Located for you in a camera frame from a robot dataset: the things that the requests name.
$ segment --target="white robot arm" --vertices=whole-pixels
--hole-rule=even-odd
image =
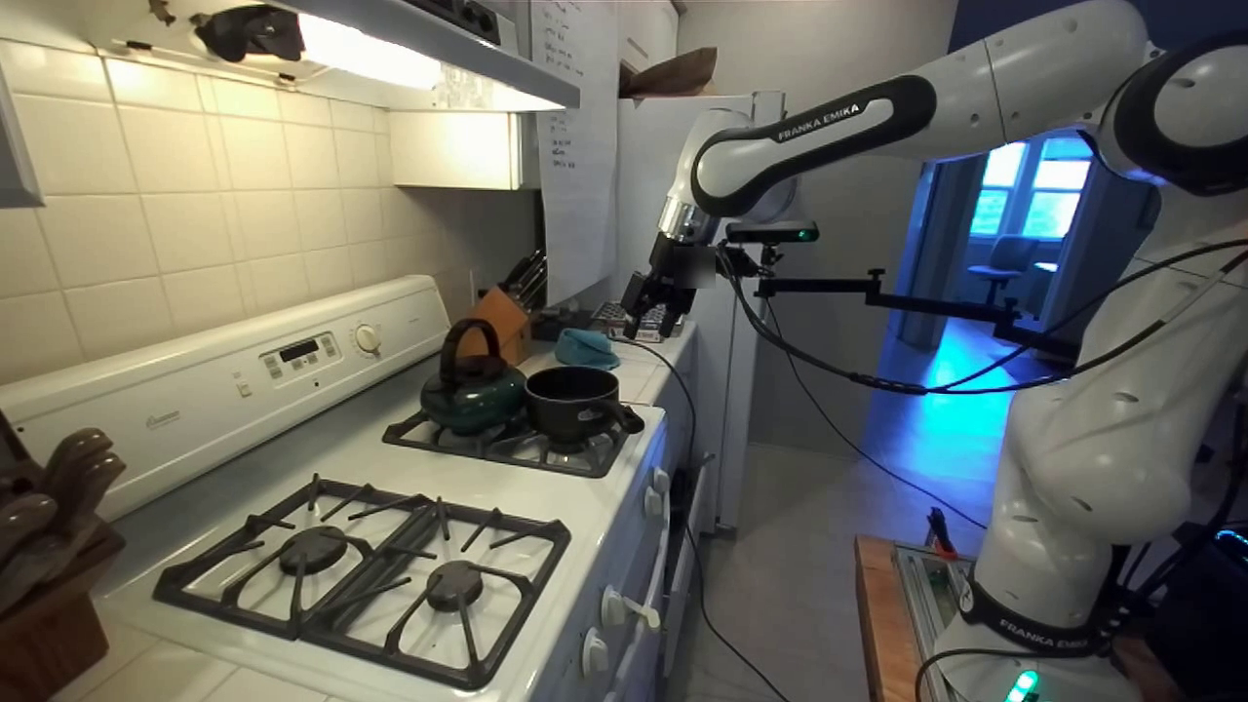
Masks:
[[[780,181],[861,151],[975,155],[1050,130],[1084,130],[1112,172],[1172,183],[1163,196],[1163,224],[1172,224],[1125,274],[1248,242],[1248,40],[1159,56],[1125,0],[1088,0],[765,130],[696,123],[651,274],[633,281],[624,309],[666,304],[669,329],[691,309],[717,220],[743,216]],[[1090,317],[1080,360],[1142,329],[1153,334],[1090,373],[1015,396],[991,529],[962,611],[934,642],[934,671],[960,698],[1010,698],[1023,667],[1038,671],[1038,698],[1138,698],[1101,659],[1090,608],[1112,547],[1163,537],[1184,520],[1201,434],[1248,354],[1248,264],[1236,252],[1118,287]]]

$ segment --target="pot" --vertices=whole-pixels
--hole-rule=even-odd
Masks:
[[[618,404],[618,377],[591,368],[548,368],[527,377],[531,424],[556,445],[579,445],[608,424],[639,434],[644,420]]]

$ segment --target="white tile backsplash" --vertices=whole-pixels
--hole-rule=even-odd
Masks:
[[[200,113],[200,83],[182,70],[161,70],[139,64],[105,57],[113,97],[120,107],[161,107]]]
[[[161,276],[65,287],[65,302],[89,360],[171,334],[171,313]]]
[[[0,295],[57,287],[35,211],[0,211]]]
[[[295,205],[289,190],[237,190],[235,216],[241,257],[278,257],[299,250]]]
[[[338,155],[332,130],[284,123],[289,181],[292,188],[336,188]]]
[[[65,287],[154,274],[136,196],[55,196],[37,211],[37,224]]]
[[[349,287],[349,244],[308,250],[304,264],[317,295]]]
[[[222,120],[228,188],[289,188],[284,130],[278,120]]]
[[[332,101],[328,118],[336,130],[354,130],[354,131],[379,131],[383,130],[383,110],[354,107],[354,101]]]
[[[384,238],[390,205],[383,190],[341,190],[347,242]]]
[[[347,242],[338,190],[295,190],[295,231],[308,250]]]
[[[120,130],[139,190],[217,188],[217,172],[206,143],[206,120],[200,113],[120,107]]]
[[[145,196],[145,211],[161,269],[200,269],[235,257],[222,196]]]
[[[109,101],[105,66],[96,56],[0,43],[0,66],[7,86],[23,95]]]
[[[241,294],[235,264],[182,269],[165,276],[171,325],[200,330],[241,317]]]
[[[0,377],[76,363],[76,330],[61,294],[0,295]]]
[[[462,224],[510,225],[399,190],[383,110],[74,47],[0,40],[45,198],[0,216],[0,385],[413,269],[462,281]]]
[[[113,101],[15,95],[15,113],[42,190],[133,190]]]
[[[261,118],[261,120],[280,118],[278,95],[247,83],[200,79],[200,101],[206,113]]]
[[[375,131],[336,130],[336,155],[338,155],[338,183],[341,188],[379,188],[383,183]]]
[[[310,295],[304,257],[257,257],[241,264],[241,302],[248,313],[289,309]]]
[[[280,120],[289,123],[332,123],[328,101],[308,95],[278,95]]]

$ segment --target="cable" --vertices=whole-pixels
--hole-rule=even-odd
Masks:
[[[960,516],[960,520],[972,524],[975,529],[985,529],[985,524],[972,520],[962,508],[941,500],[934,491],[913,482],[908,476],[899,476],[899,473],[893,473],[887,464],[880,464],[876,458],[868,458],[868,451],[867,451],[851,434],[843,434],[843,430],[833,424],[833,417],[820,404],[820,396],[815,396],[815,390],[808,385],[808,377],[798,373],[794,360],[793,360],[793,354],[785,354],[785,360],[786,360],[786,372],[793,372],[798,395],[812,403],[812,408],[824,417],[824,424],[826,424],[843,445],[851,445],[867,464],[872,464],[872,468],[886,473],[887,480],[895,480],[895,482],[928,497],[930,504],[941,504],[945,511]]]
[[[1179,264],[1179,261],[1188,261],[1188,257],[1205,257],[1205,252],[1219,252],[1219,250],[1244,250],[1244,244],[1248,244],[1248,238],[1232,238],[1232,242],[1214,242],[1214,244],[1197,244],[1197,250],[1184,250],[1184,252],[1163,257],[1163,261],[1153,261],[1153,264],[1146,264],[1146,269],[1136,269],[1131,276],[1114,281],[1112,287],[1088,295],[1088,302],[1076,304],[1069,317],[1060,317],[1051,329],[1064,329],[1069,320],[1076,320],[1076,317],[1084,317],[1088,309],[1095,309],[1101,302],[1108,302],[1114,287],[1125,287],[1125,285],[1136,285],[1136,281],[1142,281],[1142,276],[1149,276],[1149,274],[1163,274],[1163,269],[1170,269],[1170,264]],[[750,309],[743,287],[741,287],[741,276],[737,276],[731,269],[725,269],[725,281],[731,285],[731,295],[737,295],[737,304],[743,309],[743,320],[756,329],[759,341],[768,341],[773,347],[780,347],[780,351],[812,363],[815,372],[826,372],[826,373],[846,377],[846,383],[852,383],[852,385],[887,390],[887,395],[1015,395],[1015,390],[1051,385],[1051,383],[1076,377],[1076,373],[1084,373],[1084,372],[1095,372],[1095,368],[1125,354],[1131,347],[1138,347],[1138,343],[1149,341],[1153,330],[1163,330],[1163,320],[1153,320],[1149,329],[1142,329],[1142,330],[1131,334],[1125,343],[1118,343],[1118,347],[1112,347],[1112,351],[1102,351],[1102,354],[1095,354],[1095,360],[1088,360],[1088,363],[1080,363],[1080,368],[1071,368],[1071,372],[1064,372],[1064,373],[1038,377],[1038,383],[962,390],[962,383],[984,377],[984,373],[995,372],[995,368],[1007,368],[1007,363],[1019,360],[1025,347],[1034,347],[1034,343],[1023,343],[1015,354],[991,363],[991,368],[984,368],[984,372],[975,372],[975,373],[968,373],[968,377],[956,377],[956,383],[945,383],[945,385],[919,385],[919,383],[895,383],[895,377],[876,377],[876,373],[861,373],[861,372],[843,372],[843,368],[832,368],[832,363],[824,363],[820,354],[812,354],[812,351],[803,351],[803,347],[793,347],[785,334],[773,334],[773,330],[759,325],[759,317]]]
[[[691,458],[692,458],[692,473],[702,476],[704,468],[702,468],[702,460],[696,460],[696,403],[692,403],[691,383],[686,383],[686,377],[679,373],[679,368],[673,368],[666,354],[659,354],[653,347],[635,343],[635,341],[614,341],[614,343],[639,347],[639,351],[653,354],[653,360],[669,372],[669,377],[679,383],[679,390],[686,395],[686,404],[691,404]],[[728,646],[731,659],[737,659],[741,667],[750,667],[780,702],[786,702],[785,689],[711,620],[711,611],[704,611],[702,543],[692,537],[692,524],[686,524],[686,543],[691,543],[691,554],[692,554],[692,599],[696,599],[696,616],[702,616],[704,632],[711,632],[720,646]]]

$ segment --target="kettle handle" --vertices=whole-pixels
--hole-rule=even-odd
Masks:
[[[444,385],[444,390],[461,385],[461,377],[456,377],[456,354],[461,354],[461,341],[462,341],[473,329],[478,329],[486,354],[504,363],[496,325],[486,325],[486,320],[478,320],[478,317],[456,320],[456,329],[444,330],[444,343],[439,343],[439,385]]]

